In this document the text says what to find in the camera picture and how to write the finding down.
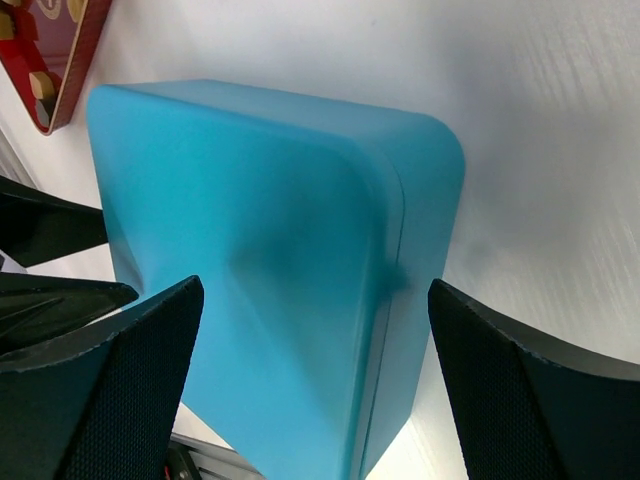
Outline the teal box lid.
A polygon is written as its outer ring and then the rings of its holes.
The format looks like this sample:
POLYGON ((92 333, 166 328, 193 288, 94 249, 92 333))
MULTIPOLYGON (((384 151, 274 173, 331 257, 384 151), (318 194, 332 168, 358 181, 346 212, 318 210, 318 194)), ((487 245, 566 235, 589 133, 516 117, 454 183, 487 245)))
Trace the teal box lid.
POLYGON ((388 110, 212 80, 103 85, 86 114, 114 270, 196 275, 182 400, 269 479, 354 479, 402 189, 388 110))

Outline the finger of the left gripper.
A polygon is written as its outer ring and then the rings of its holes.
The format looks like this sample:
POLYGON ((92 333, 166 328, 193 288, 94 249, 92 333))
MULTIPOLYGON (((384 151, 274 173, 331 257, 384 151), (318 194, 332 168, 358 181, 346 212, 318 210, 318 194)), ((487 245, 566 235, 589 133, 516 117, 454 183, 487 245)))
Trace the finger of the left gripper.
POLYGON ((72 332, 138 299, 118 282, 1 274, 1 351, 72 332))

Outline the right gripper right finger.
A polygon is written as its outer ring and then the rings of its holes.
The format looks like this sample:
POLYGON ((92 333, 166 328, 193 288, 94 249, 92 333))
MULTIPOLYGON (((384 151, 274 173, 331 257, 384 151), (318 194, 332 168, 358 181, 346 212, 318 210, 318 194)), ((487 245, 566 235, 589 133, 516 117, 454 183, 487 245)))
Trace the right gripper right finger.
POLYGON ((639 367, 436 279, 428 313, 471 479, 636 479, 639 367))

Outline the teal chocolate box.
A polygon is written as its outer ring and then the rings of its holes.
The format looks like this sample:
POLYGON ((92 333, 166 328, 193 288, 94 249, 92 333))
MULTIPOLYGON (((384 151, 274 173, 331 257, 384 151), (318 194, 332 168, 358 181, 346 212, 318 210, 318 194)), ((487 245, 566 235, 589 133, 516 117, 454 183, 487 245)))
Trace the teal chocolate box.
POLYGON ((427 292, 443 274, 464 183, 455 134, 424 114, 386 109, 373 145, 389 161, 400 203, 391 208, 391 259, 375 320, 348 479, 363 479, 408 420, 430 332, 427 292))

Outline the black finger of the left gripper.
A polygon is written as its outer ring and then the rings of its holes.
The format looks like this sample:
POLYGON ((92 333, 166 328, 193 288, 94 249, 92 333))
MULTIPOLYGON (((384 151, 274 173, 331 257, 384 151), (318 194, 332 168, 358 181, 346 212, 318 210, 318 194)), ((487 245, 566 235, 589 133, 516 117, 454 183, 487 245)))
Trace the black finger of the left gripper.
POLYGON ((106 243, 100 209, 1 179, 1 250, 24 267, 106 243))

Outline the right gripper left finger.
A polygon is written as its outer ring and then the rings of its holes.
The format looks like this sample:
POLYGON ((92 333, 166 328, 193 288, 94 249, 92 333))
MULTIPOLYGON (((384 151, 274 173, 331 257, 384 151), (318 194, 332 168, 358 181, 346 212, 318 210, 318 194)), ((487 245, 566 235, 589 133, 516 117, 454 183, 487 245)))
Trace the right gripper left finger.
POLYGON ((204 303, 188 277, 67 334, 1 351, 5 479, 160 479, 204 303))

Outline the red chocolate tray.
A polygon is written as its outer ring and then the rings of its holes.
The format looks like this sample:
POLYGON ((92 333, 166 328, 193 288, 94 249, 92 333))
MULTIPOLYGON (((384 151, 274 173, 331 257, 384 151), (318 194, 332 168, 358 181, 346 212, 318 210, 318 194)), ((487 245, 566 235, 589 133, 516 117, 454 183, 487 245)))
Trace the red chocolate tray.
POLYGON ((111 0, 1 3, 1 65, 41 134, 71 121, 111 5, 111 0), (34 71, 59 78, 56 97, 33 96, 28 75, 34 71))

